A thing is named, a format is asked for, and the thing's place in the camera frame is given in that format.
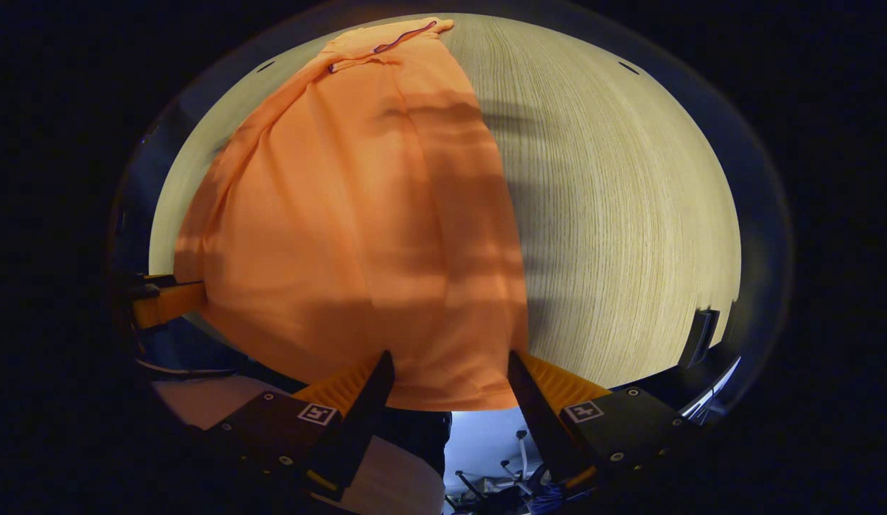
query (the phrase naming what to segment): floor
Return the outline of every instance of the floor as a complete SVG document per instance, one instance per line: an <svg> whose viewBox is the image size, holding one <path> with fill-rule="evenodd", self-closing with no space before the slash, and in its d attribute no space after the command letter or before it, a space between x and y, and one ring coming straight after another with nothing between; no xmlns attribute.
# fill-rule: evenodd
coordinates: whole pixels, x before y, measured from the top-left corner
<svg viewBox="0 0 887 515"><path fill-rule="evenodd" d="M443 485L447 494L466 492L466 485L456 476L462 470L466 479L475 484L482 477L496 482L506 478L501 460L510 460L508 469L522 468L516 432L526 430L526 421L519 408L502 411L454 411L450 441L443 453L446 456L446 473ZM539 450L529 434L523 439L526 446L526 476L541 465Z"/></svg>

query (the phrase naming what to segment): orange shirt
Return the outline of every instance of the orange shirt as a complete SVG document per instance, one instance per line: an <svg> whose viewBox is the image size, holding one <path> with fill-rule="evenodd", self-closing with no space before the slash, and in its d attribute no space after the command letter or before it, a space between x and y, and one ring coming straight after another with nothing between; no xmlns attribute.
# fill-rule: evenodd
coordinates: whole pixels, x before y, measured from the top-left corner
<svg viewBox="0 0 887 515"><path fill-rule="evenodd" d="M199 186L176 245L202 317L313 383L383 349L410 410L516 406L526 350L519 237L452 20L356 29L273 92Z"/></svg>

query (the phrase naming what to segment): white cable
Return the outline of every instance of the white cable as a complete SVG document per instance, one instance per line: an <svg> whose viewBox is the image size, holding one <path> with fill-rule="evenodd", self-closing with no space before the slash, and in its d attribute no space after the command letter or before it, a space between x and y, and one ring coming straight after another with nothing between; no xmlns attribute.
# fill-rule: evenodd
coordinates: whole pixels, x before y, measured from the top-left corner
<svg viewBox="0 0 887 515"><path fill-rule="evenodd" d="M211 369L211 371L178 371L175 368L163 368L163 366L152 365L147 361L142 361L138 358L135 358L135 362L139 365L146 366L146 368L152 369L152 371L159 372L167 372L168 374L209 374L214 372L233 372L235 368L218 368Z"/></svg>

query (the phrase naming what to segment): light wood surface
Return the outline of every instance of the light wood surface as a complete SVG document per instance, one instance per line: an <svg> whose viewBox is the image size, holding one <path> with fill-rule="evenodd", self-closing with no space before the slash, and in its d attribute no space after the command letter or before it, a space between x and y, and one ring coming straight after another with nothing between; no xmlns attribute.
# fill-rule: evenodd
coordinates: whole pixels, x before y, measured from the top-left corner
<svg viewBox="0 0 887 515"><path fill-rule="evenodd" d="M724 172L685 109L637 63L539 26L477 14L365 25L424 16L456 21L441 41L499 145L532 354L611 388L674 366L696 309L720 310L718 343L739 291L739 230ZM342 32L251 69L202 118L160 193L150 273L172 272L183 215L222 144Z"/></svg>

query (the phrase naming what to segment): wood grain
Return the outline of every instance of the wood grain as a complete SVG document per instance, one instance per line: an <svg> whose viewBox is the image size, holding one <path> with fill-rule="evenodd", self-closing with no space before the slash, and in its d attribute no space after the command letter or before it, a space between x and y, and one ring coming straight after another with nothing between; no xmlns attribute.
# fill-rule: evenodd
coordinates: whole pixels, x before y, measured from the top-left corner
<svg viewBox="0 0 887 515"><path fill-rule="evenodd" d="M696 309L720 310L719 342L739 291L739 231L724 172L685 109L637 63L539 26L477 14L365 25L424 16L456 21L441 41L499 145L532 354L611 388L675 365ZM251 69L202 118L160 193L150 273L171 273L182 216L221 145L342 32Z"/></svg>

